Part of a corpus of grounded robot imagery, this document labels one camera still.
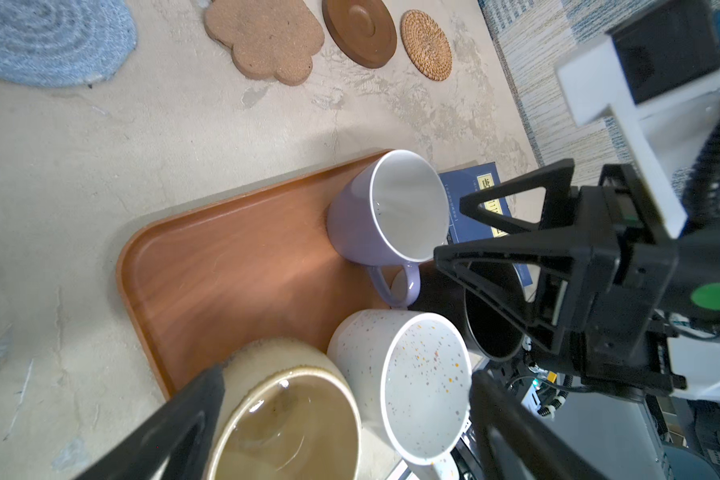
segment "blue book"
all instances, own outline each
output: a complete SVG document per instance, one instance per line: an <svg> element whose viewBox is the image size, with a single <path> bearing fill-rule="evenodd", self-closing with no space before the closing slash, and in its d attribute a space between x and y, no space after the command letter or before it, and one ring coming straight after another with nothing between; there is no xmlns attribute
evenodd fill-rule
<svg viewBox="0 0 720 480"><path fill-rule="evenodd" d="M507 235L498 228L481 224L458 211L458 202L461 197L499 184L499 173L495 163L445 172L440 174L440 180L445 186L445 193L448 194L448 202L451 205L451 225L448 227L450 244ZM512 216L509 213L507 201L503 197L485 202L484 206L497 214ZM525 264L515 264L514 269L518 272L522 286L533 283Z"/></svg>

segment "purple mug handle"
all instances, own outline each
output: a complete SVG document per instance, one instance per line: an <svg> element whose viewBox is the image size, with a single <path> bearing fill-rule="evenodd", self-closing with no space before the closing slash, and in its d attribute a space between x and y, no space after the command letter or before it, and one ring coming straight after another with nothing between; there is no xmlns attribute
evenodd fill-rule
<svg viewBox="0 0 720 480"><path fill-rule="evenodd" d="M403 264L406 285L405 298L403 299L397 298L392 294L389 285L387 285L387 281L384 280L380 266L367 266L366 268L368 269L368 274L371 276L371 282L373 282L376 291L389 306L393 308L405 308L418 298L418 293L422 289L422 282L418 274L418 264Z"/></svg>

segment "white speckled mug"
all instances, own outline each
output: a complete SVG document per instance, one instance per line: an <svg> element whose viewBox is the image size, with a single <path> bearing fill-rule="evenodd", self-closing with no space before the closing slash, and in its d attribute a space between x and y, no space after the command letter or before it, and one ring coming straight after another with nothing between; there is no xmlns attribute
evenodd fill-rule
<svg viewBox="0 0 720 480"><path fill-rule="evenodd" d="M430 466L450 455L467 421L472 372L451 322L362 310L338 326L328 358L347 379L362 424L406 462Z"/></svg>

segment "black mug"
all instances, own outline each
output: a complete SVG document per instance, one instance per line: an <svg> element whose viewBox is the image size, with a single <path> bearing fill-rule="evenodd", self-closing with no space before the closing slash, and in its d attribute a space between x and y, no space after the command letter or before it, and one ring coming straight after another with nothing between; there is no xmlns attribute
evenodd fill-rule
<svg viewBox="0 0 720 480"><path fill-rule="evenodd" d="M523 298L523 287L511 264L474 264L472 270L513 296ZM408 309L438 313L456 326L467 350L502 362L512 358L522 347L523 333L492 306L442 274L427 262L419 266L421 293Z"/></svg>

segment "blue woven coaster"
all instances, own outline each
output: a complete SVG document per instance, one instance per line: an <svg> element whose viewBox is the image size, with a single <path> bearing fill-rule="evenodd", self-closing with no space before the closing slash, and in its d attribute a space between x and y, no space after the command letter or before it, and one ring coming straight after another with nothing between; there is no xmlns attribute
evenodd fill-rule
<svg viewBox="0 0 720 480"><path fill-rule="evenodd" d="M123 0L0 0L0 78L38 87L107 80L136 46Z"/></svg>

